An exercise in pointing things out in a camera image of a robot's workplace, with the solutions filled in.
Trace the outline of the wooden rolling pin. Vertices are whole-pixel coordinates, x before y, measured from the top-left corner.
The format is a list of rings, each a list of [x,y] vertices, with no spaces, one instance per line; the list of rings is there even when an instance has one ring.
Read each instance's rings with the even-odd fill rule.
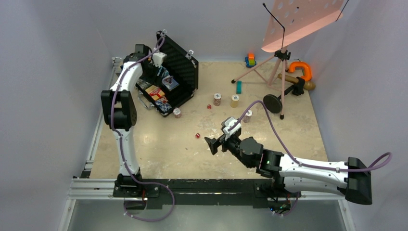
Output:
[[[304,90],[314,90],[316,87],[313,81],[306,81],[301,77],[292,77],[289,75],[285,75],[285,81],[292,83],[293,85],[290,88],[297,92],[304,92]]]

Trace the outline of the light blue chip row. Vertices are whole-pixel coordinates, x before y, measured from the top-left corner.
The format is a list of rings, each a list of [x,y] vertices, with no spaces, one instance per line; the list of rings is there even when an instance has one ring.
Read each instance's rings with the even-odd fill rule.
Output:
[[[138,80],[137,80],[137,85],[138,85],[142,90],[146,90],[146,89],[148,89],[149,87],[152,86],[151,83],[149,83],[149,82],[147,82],[147,81],[145,81],[145,80],[143,80],[143,79],[138,79]]]

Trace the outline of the blue white chip stack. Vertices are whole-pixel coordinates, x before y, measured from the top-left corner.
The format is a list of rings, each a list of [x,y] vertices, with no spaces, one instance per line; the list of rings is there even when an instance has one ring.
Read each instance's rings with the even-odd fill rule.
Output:
[[[155,101],[155,105],[158,107],[160,114],[163,116],[168,115],[168,113],[171,111],[172,106],[168,102],[167,98],[165,96],[159,98],[158,100]]]

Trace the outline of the blue card deck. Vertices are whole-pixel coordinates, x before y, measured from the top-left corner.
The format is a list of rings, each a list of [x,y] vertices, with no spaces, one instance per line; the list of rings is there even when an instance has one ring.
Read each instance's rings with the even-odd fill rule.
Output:
[[[173,76],[168,75],[162,79],[162,85],[165,86],[169,91],[172,91],[179,86],[179,83],[174,79]]]

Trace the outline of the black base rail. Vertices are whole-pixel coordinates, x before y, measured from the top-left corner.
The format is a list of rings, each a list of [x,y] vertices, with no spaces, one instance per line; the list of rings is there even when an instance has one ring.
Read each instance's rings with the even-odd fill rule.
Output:
[[[268,208],[292,193],[281,181],[271,179],[147,179],[136,183],[129,177],[115,181],[114,198],[141,199],[147,209],[165,205],[231,205]]]

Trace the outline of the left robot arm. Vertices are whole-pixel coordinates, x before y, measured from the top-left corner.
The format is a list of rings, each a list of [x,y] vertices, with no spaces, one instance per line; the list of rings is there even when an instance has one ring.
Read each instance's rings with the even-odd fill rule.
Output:
[[[148,46],[137,44],[135,51],[123,60],[116,82],[101,92],[103,118],[114,134],[119,157],[114,197],[141,197],[145,191],[135,152],[137,110],[132,93],[137,81],[148,71],[151,54]]]

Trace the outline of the red 100 chip stack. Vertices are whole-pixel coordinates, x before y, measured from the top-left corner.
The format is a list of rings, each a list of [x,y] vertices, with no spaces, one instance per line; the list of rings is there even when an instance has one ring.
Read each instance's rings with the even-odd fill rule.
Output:
[[[221,94],[218,93],[218,92],[215,93],[214,94],[214,100],[213,100],[214,106],[220,106],[221,105],[221,99],[222,99]]]

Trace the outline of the yellow 50 chip stack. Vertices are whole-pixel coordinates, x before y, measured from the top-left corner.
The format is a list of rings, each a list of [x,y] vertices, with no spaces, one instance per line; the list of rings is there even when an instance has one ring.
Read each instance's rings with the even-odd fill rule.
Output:
[[[240,99],[239,95],[237,95],[237,94],[232,95],[232,96],[231,96],[231,101],[230,101],[230,106],[231,106],[232,108],[238,107],[238,105],[239,105],[239,99]]]

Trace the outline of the short red chip stack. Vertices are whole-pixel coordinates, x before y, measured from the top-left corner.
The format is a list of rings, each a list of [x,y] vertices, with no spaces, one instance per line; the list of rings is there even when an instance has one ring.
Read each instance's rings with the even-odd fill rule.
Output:
[[[181,118],[181,117],[182,117],[181,110],[180,110],[179,108],[177,108],[177,107],[174,108],[173,114],[174,114],[174,117],[175,117],[175,118]]]

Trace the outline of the teal block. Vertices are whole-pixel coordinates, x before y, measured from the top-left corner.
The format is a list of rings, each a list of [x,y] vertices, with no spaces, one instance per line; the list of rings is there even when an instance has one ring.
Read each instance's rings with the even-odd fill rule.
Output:
[[[241,94],[242,93],[242,82],[238,80],[236,82],[236,94]]]

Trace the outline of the purple chip stack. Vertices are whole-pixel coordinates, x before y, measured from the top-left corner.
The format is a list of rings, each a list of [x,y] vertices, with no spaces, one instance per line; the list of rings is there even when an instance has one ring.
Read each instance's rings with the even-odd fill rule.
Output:
[[[245,113],[245,115],[244,115],[244,117],[243,117],[243,119],[242,119],[242,122],[243,122],[243,123],[249,123],[249,122],[250,122],[250,119],[251,119],[251,117],[252,117],[252,114],[253,114],[253,112],[252,112],[251,110],[248,110],[248,111]]]

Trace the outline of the pink music stand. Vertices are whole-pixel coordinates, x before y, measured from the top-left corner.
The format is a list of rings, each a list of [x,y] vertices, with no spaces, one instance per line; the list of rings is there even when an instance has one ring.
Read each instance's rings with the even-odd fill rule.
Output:
[[[322,28],[338,21],[343,16],[343,11],[348,1],[346,0],[277,0],[270,14],[266,34],[261,49],[271,53],[266,60],[259,62],[244,74],[234,78],[231,82],[235,84],[242,77],[251,72],[257,72],[263,64],[273,58],[277,61],[272,69],[269,79],[264,79],[268,87],[273,82],[281,79],[281,94],[285,91],[285,75],[289,69],[288,61],[290,52],[288,46]],[[284,119],[284,96],[281,99],[283,109],[280,119]]]

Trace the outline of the black round disc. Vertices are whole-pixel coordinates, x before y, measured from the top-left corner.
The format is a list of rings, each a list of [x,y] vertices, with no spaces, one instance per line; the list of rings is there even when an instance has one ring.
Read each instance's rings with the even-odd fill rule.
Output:
[[[286,96],[289,93],[292,93],[295,96],[302,95],[304,94],[304,86],[300,84],[293,84],[288,87],[279,97],[273,94],[267,94],[263,98],[263,103],[270,112],[274,114],[281,113],[283,109],[283,103],[281,101],[282,96]]]

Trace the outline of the red Texas Hold'em card deck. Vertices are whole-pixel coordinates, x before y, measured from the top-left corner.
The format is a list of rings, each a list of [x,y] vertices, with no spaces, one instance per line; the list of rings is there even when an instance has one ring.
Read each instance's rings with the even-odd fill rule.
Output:
[[[145,90],[149,96],[154,100],[157,101],[165,96],[165,93],[157,86],[151,85]]]

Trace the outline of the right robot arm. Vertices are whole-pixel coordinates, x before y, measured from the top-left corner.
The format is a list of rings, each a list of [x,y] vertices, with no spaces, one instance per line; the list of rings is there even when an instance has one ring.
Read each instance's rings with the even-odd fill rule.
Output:
[[[302,158],[290,158],[288,154],[264,148],[253,137],[240,140],[233,135],[205,138],[212,154],[218,148],[232,153],[247,168],[255,168],[257,174],[274,178],[271,192],[281,196],[285,192],[315,191],[343,195],[349,202],[372,204],[371,172],[358,158],[347,161],[324,162]]]

